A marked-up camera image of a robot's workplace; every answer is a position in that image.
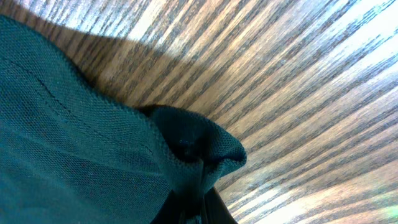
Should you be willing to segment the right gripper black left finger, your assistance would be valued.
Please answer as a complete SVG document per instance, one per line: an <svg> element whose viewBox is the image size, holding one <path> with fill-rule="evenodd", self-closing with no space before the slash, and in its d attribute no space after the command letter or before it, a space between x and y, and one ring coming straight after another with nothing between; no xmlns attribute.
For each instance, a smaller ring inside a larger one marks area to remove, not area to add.
<svg viewBox="0 0 398 224"><path fill-rule="evenodd" d="M163 206L150 224L186 224L186 208L183 200L170 191Z"/></svg>

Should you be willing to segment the black t-shirt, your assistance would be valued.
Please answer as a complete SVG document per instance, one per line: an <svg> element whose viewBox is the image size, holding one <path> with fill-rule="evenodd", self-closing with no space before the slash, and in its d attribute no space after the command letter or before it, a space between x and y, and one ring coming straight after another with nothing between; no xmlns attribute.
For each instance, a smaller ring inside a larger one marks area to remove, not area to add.
<svg viewBox="0 0 398 224"><path fill-rule="evenodd" d="M38 32L1 18L1 222L151 223L170 191L186 223L246 163L204 116L132 109L92 87Z"/></svg>

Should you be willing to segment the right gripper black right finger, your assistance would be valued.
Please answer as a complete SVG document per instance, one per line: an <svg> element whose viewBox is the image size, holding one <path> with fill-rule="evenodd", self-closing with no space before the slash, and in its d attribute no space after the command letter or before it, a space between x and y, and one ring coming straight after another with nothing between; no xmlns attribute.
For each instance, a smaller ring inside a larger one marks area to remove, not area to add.
<svg viewBox="0 0 398 224"><path fill-rule="evenodd" d="M204 224L238 224L214 187L204 195L201 219Z"/></svg>

